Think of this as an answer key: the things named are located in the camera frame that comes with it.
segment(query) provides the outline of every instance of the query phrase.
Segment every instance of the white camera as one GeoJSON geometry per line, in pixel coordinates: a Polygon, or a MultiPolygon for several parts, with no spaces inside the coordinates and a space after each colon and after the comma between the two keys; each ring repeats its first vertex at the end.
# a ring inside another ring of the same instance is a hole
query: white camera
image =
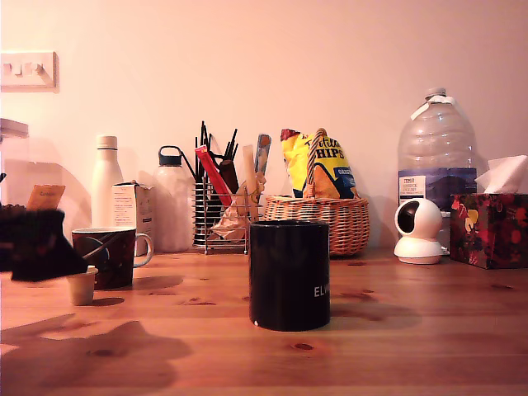
{"type": "Polygon", "coordinates": [[[436,235],[442,225],[442,214],[434,202],[423,198],[406,200],[396,209],[394,223],[402,234],[394,248],[394,255],[401,262],[436,264],[440,261],[442,249],[436,235]]]}

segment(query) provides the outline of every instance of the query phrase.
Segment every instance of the frosted water bottle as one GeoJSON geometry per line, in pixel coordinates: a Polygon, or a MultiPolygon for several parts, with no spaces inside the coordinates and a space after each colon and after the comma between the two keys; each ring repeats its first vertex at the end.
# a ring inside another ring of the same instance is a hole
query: frosted water bottle
{"type": "Polygon", "coordinates": [[[473,128],[444,88],[427,91],[426,102],[403,128],[398,144],[398,204],[427,198],[442,213],[438,242],[449,254],[452,194],[477,192],[473,128]]]}
{"type": "Polygon", "coordinates": [[[192,179],[182,167],[182,156],[185,156],[177,146],[162,146],[158,156],[159,167],[153,174],[154,251],[183,252],[192,245],[192,179]],[[176,149],[179,154],[163,155],[163,149],[176,149]]]}
{"type": "Polygon", "coordinates": [[[92,227],[111,227],[112,186],[123,182],[117,162],[117,138],[97,136],[96,165],[92,174],[92,227]]]}

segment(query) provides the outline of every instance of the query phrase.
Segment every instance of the tissue box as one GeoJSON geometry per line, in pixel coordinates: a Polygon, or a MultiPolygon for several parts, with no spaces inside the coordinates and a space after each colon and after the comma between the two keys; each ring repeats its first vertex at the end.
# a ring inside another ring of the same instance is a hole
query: tissue box
{"type": "MultiPolygon", "coordinates": [[[[116,227],[131,227],[136,233],[146,233],[153,240],[152,187],[134,183],[112,187],[113,218],[116,227]]],[[[136,241],[135,255],[147,253],[147,243],[136,241]]]]}
{"type": "Polygon", "coordinates": [[[528,195],[455,195],[450,222],[451,259],[486,269],[528,267],[528,195]]]}

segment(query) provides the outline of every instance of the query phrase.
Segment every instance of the floral tissue box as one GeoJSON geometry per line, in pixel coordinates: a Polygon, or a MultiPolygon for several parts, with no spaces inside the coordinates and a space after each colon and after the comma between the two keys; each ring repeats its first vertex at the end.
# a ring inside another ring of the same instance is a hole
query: floral tissue box
{"type": "Polygon", "coordinates": [[[450,222],[451,259],[486,269],[528,267],[528,195],[455,195],[450,222]]]}

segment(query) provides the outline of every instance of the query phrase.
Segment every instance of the yellow snack bag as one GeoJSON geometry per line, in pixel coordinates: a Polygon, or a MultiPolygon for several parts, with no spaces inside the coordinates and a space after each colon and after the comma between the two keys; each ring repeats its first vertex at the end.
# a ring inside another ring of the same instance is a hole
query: yellow snack bag
{"type": "MultiPolygon", "coordinates": [[[[308,152],[315,134],[282,130],[280,143],[296,198],[305,196],[308,152]]],[[[313,183],[316,198],[359,198],[356,182],[341,145],[324,136],[316,150],[313,183]]]]}

